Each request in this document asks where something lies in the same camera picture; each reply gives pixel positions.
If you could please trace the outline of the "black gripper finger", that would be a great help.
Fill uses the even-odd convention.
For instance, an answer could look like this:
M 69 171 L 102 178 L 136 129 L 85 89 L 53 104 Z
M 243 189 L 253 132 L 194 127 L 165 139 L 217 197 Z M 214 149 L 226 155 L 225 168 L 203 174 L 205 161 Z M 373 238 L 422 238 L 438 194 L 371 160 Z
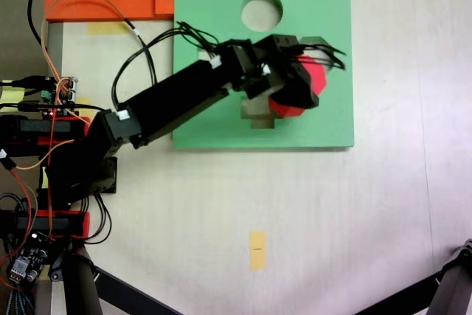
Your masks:
M 312 88 L 309 69 L 319 69 L 315 60 L 290 60 L 281 71 L 283 86 L 270 95 L 277 104 L 294 108 L 312 109 L 319 105 L 319 97 Z

